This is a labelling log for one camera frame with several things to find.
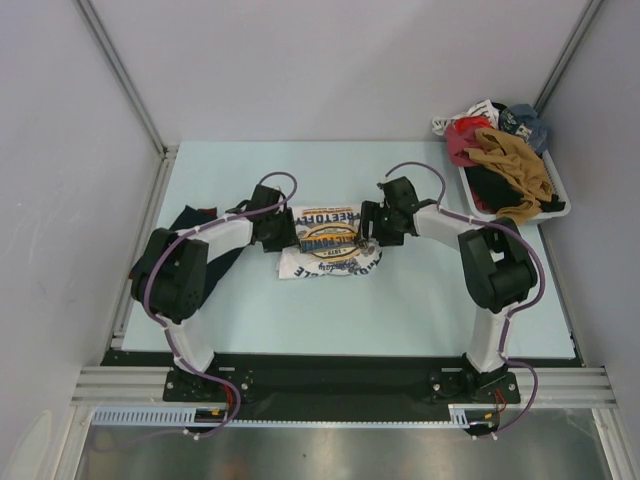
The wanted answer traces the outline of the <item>white tank top navy trim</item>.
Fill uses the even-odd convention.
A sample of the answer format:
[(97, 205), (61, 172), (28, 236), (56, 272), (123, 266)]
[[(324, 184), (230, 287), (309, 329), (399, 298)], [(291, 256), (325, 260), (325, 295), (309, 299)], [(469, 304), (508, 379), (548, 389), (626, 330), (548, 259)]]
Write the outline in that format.
[(377, 241), (358, 238), (359, 206), (295, 207), (292, 212), (298, 243), (282, 250), (279, 279), (361, 276), (379, 265)]

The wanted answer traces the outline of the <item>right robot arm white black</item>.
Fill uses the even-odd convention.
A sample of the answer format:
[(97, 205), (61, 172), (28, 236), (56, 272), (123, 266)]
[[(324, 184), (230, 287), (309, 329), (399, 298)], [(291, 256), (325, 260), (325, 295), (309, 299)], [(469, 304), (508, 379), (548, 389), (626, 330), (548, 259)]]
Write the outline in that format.
[(484, 401), (497, 389), (493, 372), (507, 363), (512, 317), (540, 301), (544, 269), (515, 222), (492, 222), (451, 211), (433, 199), (420, 201), (406, 177), (381, 183), (380, 202), (364, 201), (357, 234), (363, 243), (402, 246), (407, 235), (443, 244), (460, 255), (464, 281), (476, 305), (474, 329), (465, 353), (471, 370), (461, 376), (463, 393)]

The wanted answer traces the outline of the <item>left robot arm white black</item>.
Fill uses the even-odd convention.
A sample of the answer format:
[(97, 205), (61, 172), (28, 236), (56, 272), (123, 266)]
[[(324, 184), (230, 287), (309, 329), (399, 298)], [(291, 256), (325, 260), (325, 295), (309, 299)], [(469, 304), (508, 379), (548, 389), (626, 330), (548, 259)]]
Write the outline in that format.
[(209, 368), (215, 353), (197, 312), (247, 247), (259, 243), (269, 253), (296, 244), (287, 200), (258, 184), (249, 199), (222, 215), (186, 206), (170, 227), (152, 231), (132, 267), (131, 297), (160, 325), (174, 363), (189, 372), (187, 389), (199, 399), (219, 392), (221, 376)]

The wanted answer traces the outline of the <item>navy tank top red trim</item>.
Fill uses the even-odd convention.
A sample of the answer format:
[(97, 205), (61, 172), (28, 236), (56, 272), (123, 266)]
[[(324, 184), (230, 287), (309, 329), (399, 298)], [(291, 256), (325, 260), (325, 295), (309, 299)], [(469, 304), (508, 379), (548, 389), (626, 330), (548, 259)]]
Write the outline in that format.
[[(143, 301), (152, 269), (180, 235), (217, 219), (215, 208), (186, 206), (170, 227), (153, 230), (129, 274), (132, 298)], [(151, 308), (164, 312), (200, 308), (248, 244), (250, 227), (246, 220), (222, 223), (183, 240), (160, 267), (152, 285)]]

